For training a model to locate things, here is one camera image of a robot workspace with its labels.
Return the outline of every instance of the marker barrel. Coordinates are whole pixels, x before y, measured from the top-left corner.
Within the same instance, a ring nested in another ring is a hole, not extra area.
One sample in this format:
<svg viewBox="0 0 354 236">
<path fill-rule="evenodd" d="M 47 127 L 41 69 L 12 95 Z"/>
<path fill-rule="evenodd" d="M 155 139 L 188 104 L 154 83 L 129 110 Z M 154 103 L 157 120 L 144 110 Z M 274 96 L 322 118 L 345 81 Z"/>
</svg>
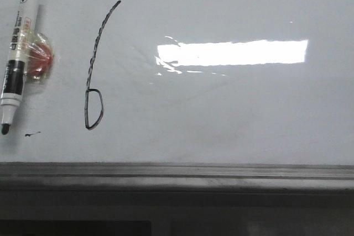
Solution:
<svg viewBox="0 0 354 236">
<path fill-rule="evenodd" d="M 2 124 L 12 124 L 22 100 L 38 5 L 39 0 L 20 0 L 1 93 Z"/>
</svg>

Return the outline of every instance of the black ink smudge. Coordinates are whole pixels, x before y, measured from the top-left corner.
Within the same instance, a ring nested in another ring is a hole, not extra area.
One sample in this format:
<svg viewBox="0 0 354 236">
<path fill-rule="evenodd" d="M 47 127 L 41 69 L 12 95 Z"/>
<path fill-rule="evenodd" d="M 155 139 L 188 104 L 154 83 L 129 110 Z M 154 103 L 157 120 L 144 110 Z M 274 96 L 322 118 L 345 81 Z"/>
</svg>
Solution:
<svg viewBox="0 0 354 236">
<path fill-rule="evenodd" d="M 33 133 L 33 134 L 26 134 L 26 135 L 24 135 L 25 137 L 30 137 L 31 135 L 36 135 L 36 134 L 39 134 L 40 133 L 40 131 L 38 131 L 38 132 L 36 132 L 36 133 Z"/>
<path fill-rule="evenodd" d="M 98 36 L 96 38 L 95 41 L 95 46 L 93 47 L 93 55 L 92 58 L 90 60 L 90 68 L 88 70 L 88 77 L 87 77 L 87 82 L 86 82 L 86 91 L 85 91 L 85 127 L 88 130 L 93 130 L 96 126 L 98 126 L 98 124 L 100 123 L 102 117 L 103 117 L 103 113 L 104 113 L 104 108 L 103 108 L 103 98 L 101 95 L 101 92 L 95 88 L 90 88 L 90 83 L 91 83 L 91 76 L 92 76 L 92 71 L 93 71 L 93 63 L 95 63 L 95 59 L 96 59 L 96 53 L 97 53 L 97 47 L 98 47 L 98 43 L 100 42 L 100 38 L 101 38 L 101 34 L 103 32 L 103 29 L 105 28 L 105 25 L 108 21 L 108 19 L 110 18 L 111 14 L 113 13 L 113 11 L 116 9 L 116 7 L 118 7 L 118 5 L 121 3 L 121 1 L 117 1 L 116 4 L 113 5 L 113 7 L 111 8 L 111 10 L 108 12 L 108 14 L 106 15 L 105 19 L 102 22 L 102 25 L 100 27 L 100 29 L 98 30 Z M 101 101 L 101 112 L 100 112 L 100 116 L 98 117 L 97 121 L 94 122 L 93 125 L 89 125 L 89 94 L 90 92 L 97 92 L 99 97 L 100 97 L 100 101 Z"/>
</svg>

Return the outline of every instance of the white surface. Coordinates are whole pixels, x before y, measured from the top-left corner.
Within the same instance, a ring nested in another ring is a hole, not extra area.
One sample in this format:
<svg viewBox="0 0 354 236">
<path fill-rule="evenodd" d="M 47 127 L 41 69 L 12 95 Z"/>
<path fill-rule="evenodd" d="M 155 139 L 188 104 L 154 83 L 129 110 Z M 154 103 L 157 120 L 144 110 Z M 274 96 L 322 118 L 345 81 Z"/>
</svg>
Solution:
<svg viewBox="0 0 354 236">
<path fill-rule="evenodd" d="M 352 0 L 122 0 L 91 82 L 105 116 L 88 131 L 89 60 L 115 1 L 40 0 L 37 26 L 55 44 L 55 65 L 45 86 L 26 87 L 15 125 L 0 138 L 1 161 L 354 163 Z M 0 4 L 4 73 L 18 0 Z M 235 61 L 211 52 L 214 63 L 204 66 L 158 54 L 162 45 L 260 40 L 307 41 L 305 61 L 257 64 L 274 62 L 270 46 L 254 52 L 262 57 L 254 65 L 240 64 L 247 51 Z M 91 120 L 98 113 L 91 109 Z"/>
</svg>

